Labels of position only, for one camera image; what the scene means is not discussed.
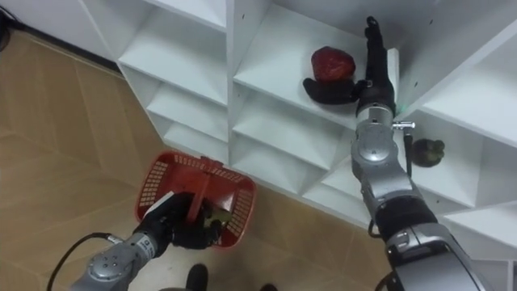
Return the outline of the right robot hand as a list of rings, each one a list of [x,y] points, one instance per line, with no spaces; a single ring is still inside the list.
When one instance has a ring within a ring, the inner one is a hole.
[[[356,63],[353,56],[339,48],[324,46],[311,56],[312,78],[304,78],[302,86],[315,103],[341,106],[355,103],[357,110],[377,103],[395,112],[395,92],[389,80],[388,51],[381,34],[380,24],[366,18],[364,36],[367,40],[367,63],[364,78],[356,81]]]

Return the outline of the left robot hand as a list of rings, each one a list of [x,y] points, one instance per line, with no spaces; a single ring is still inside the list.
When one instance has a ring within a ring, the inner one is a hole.
[[[187,221],[194,194],[178,192],[167,194],[153,205],[133,233],[144,233],[156,242],[155,258],[160,257],[172,244],[191,250],[204,250],[214,245],[223,229],[220,220],[205,226],[205,218],[212,206],[204,199],[194,222]]]

